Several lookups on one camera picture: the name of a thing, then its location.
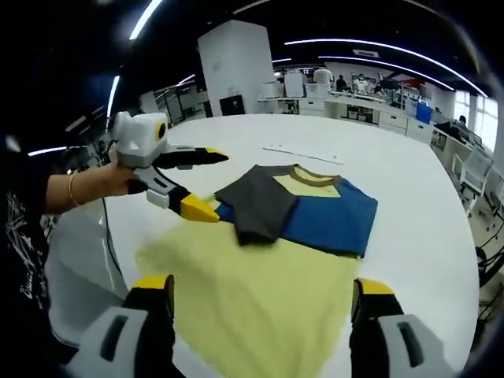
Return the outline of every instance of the person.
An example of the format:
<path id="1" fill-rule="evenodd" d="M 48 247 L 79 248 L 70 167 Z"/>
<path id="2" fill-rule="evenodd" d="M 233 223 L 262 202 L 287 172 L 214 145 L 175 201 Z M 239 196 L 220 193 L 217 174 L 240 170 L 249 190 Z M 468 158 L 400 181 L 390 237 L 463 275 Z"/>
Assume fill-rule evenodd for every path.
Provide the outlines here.
<path id="1" fill-rule="evenodd" d="M 347 82 L 343 78 L 343 75 L 339 75 L 336 81 L 336 90 L 338 92 L 343 92 L 343 90 L 347 87 Z"/>
<path id="2" fill-rule="evenodd" d="M 364 78 L 363 74 L 360 74 L 354 81 L 354 89 L 359 94 L 365 94 L 368 90 L 368 80 Z"/>
<path id="3" fill-rule="evenodd" d="M 332 72 L 325 67 L 320 67 L 313 74 L 313 81 L 316 84 L 331 84 L 333 80 L 334 76 L 332 75 Z"/>
<path id="4" fill-rule="evenodd" d="M 60 366 L 69 362 L 76 349 L 61 343 L 51 330 L 44 273 L 48 245 L 41 216 L 61 214 L 98 198 L 126 195 L 133 171 L 113 161 L 71 176 L 50 175 L 36 164 L 36 157 L 5 145 L 1 153 L 8 162 L 3 177 L 2 308 L 8 333 L 4 357 L 8 354 L 20 361 L 17 376 L 35 376 L 27 375 L 25 369 L 60 376 Z"/>

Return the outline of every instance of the window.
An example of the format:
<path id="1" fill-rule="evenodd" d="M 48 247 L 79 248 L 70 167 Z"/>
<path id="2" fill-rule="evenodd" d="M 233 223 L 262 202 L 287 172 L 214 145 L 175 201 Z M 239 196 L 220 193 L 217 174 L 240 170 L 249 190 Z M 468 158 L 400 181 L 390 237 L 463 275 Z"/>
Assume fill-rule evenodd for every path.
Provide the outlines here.
<path id="1" fill-rule="evenodd" d="M 478 96 L 474 132 L 492 152 L 495 148 L 498 127 L 497 102 L 492 98 Z"/>
<path id="2" fill-rule="evenodd" d="M 471 96 L 469 92 L 464 91 L 455 92 L 455 107 L 454 107 L 455 119 L 458 119 L 460 116 L 464 116 L 466 121 L 469 122 L 470 101 Z"/>

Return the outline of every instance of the human arm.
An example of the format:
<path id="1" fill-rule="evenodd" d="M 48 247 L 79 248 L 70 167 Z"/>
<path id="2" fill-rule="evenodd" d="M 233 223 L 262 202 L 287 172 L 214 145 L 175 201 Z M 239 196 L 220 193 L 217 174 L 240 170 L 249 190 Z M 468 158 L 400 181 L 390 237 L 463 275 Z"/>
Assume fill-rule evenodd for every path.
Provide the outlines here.
<path id="1" fill-rule="evenodd" d="M 67 175 L 52 175 L 47 182 L 45 213 L 61 214 L 77 207 L 77 204 L 84 205 L 103 197 L 126 195 L 127 182 L 134 178 L 133 171 L 120 166 L 117 161 L 99 168 L 89 168 L 75 174 L 73 179 Z"/>

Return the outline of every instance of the yellow t-shirt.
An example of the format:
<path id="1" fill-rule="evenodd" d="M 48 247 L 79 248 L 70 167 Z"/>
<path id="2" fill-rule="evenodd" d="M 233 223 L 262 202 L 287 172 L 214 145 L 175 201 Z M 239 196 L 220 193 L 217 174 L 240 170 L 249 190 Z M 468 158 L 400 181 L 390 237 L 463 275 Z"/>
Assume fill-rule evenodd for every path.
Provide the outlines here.
<path id="1" fill-rule="evenodd" d="M 279 239 L 240 247 L 232 224 L 185 222 L 136 256 L 175 276 L 175 328 L 227 377 L 320 374 L 350 315 L 359 261 Z"/>

